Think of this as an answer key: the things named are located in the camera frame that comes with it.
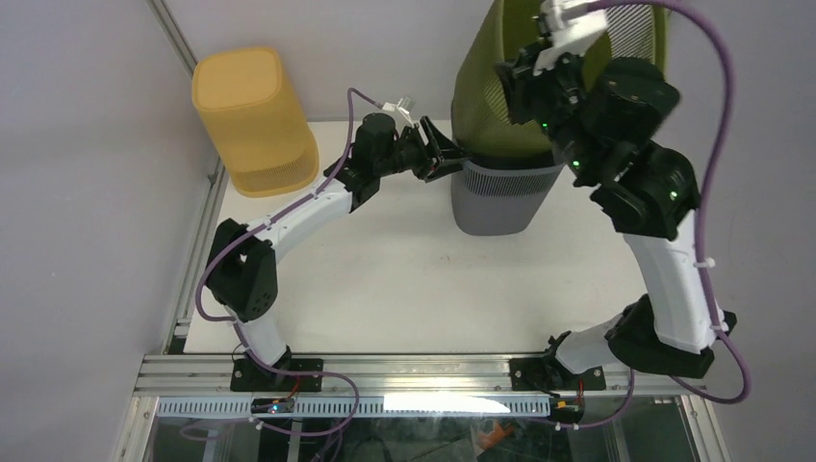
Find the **green plastic basket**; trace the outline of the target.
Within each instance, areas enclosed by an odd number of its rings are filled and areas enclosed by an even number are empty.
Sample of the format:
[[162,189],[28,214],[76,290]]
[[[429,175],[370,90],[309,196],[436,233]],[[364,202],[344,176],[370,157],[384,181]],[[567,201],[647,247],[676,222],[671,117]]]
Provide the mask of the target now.
[[[519,49],[538,36],[534,0],[495,1],[457,73],[451,102],[455,141],[470,152],[501,160],[549,151],[549,141],[534,122],[509,121],[495,64],[513,61]],[[614,58],[644,59],[660,70],[667,61],[668,12],[655,6],[628,5],[605,11],[608,29],[587,51],[583,79],[589,90]]]

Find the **grey plastic basket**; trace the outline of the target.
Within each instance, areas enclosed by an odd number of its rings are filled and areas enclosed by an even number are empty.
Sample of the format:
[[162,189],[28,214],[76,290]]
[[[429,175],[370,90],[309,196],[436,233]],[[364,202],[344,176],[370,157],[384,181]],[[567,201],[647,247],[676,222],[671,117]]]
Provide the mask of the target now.
[[452,175],[450,184],[456,225],[472,236],[521,233],[536,216],[563,167],[498,169],[465,163]]

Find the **yellow plastic basket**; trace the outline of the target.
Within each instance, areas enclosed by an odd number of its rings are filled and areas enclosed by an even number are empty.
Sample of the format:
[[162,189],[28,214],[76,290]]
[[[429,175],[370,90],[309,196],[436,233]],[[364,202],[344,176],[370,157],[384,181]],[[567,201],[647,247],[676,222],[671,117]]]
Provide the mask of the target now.
[[201,60],[191,101],[238,193],[291,193],[316,179],[317,142],[277,50],[247,47]]

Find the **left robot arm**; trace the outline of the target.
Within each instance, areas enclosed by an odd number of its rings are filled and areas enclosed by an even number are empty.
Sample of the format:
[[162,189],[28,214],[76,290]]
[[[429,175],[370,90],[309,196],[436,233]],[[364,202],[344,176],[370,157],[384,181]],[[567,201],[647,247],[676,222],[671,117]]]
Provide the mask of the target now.
[[305,194],[266,216],[216,230],[198,291],[223,305],[241,345],[256,362],[253,379],[267,391],[283,388],[290,348],[272,315],[278,266],[301,242],[329,222],[350,215],[380,190],[383,178],[412,173],[428,183],[461,170],[471,152],[424,116],[398,128],[386,114],[366,115],[341,157]]

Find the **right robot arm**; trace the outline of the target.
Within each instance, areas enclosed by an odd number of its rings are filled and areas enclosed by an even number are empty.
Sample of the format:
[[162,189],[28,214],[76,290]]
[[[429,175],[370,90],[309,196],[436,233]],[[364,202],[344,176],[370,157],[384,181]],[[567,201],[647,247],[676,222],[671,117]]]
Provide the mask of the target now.
[[583,372],[620,363],[700,379],[736,317],[705,297],[694,243],[701,192],[691,162],[653,136],[680,99],[663,72],[633,57],[609,61],[591,84],[584,60],[560,55],[540,73],[530,50],[498,63],[512,122],[536,122],[556,160],[590,190],[635,256],[646,290],[610,321],[548,342],[543,376],[566,390]]

